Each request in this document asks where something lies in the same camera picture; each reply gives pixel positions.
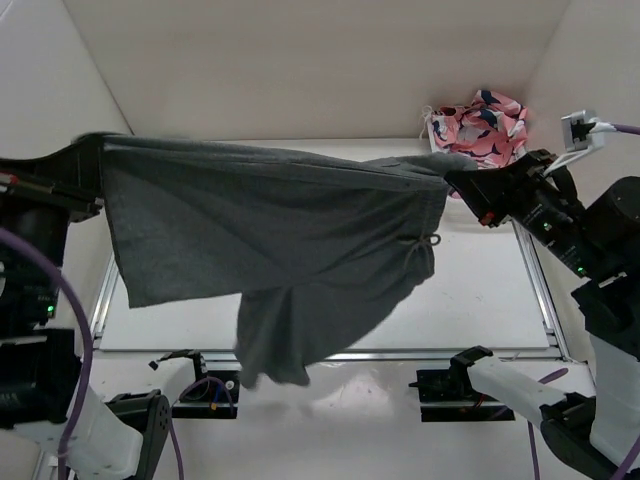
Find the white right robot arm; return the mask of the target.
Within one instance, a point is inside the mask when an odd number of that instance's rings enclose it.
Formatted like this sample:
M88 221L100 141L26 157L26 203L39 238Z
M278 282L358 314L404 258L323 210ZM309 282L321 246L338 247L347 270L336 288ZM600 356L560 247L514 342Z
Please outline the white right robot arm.
M639 180L614 181L584 205L567 165L544 150L447 182L480 224L513 221L581 281L572 299L589 338L594 392L535 381L475 346L451 359L460 399L490 396L524 417L562 463L591 479L639 475Z

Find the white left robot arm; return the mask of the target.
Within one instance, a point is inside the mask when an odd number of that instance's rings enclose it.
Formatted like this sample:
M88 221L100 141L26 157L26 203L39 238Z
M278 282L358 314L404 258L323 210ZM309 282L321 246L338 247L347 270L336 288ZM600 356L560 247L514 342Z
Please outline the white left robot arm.
M89 133L1 163L1 426L97 479L148 479L171 434L163 389L104 402L67 232L105 215L129 304L240 298L240 381L305 387L435 270L464 154L353 161L290 149Z

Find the grey shorts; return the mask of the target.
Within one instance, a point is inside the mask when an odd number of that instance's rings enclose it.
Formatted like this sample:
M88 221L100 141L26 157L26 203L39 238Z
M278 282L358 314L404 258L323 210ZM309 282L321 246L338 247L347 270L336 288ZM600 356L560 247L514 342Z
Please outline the grey shorts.
M236 294L241 381L305 386L435 270L446 153L364 162L107 136L102 189L129 304Z

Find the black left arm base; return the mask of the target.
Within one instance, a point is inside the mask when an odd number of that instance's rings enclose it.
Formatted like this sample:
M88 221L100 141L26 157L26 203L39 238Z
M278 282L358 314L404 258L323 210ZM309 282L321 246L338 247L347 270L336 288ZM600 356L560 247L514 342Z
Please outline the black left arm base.
M239 372L210 370L198 350L178 350L151 360L151 385L169 400L174 419L236 419Z

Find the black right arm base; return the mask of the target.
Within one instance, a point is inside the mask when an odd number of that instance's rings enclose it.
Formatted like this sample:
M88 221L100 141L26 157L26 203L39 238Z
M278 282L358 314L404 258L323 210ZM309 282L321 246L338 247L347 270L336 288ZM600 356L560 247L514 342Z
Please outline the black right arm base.
M423 423L510 422L514 412L491 396L466 391L448 369L421 369L408 388L417 395Z

